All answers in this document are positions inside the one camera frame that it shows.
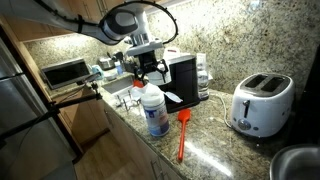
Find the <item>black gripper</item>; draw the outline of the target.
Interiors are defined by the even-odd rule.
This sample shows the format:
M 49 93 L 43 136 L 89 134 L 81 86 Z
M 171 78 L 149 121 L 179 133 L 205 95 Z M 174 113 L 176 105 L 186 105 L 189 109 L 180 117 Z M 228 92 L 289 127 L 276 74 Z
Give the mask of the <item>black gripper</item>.
M 164 59 L 157 60 L 153 51 L 138 56 L 140 66 L 135 69 L 135 76 L 143 81 L 148 78 L 152 84 L 166 84 L 169 82 L 169 68 Z

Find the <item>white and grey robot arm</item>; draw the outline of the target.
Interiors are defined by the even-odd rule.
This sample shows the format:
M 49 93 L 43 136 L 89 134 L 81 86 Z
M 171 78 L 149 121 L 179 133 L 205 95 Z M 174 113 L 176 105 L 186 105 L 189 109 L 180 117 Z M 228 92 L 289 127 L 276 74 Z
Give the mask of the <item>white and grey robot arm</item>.
M 58 0 L 0 0 L 0 13 L 87 35 L 106 45 L 117 45 L 128 38 L 130 47 L 126 54 L 138 58 L 140 77 L 162 85 L 168 82 L 169 68 L 164 60 L 155 58 L 155 50 L 168 41 L 151 36 L 143 5 L 171 16 L 163 6 L 146 0 L 125 1 L 97 20 L 68 11 Z

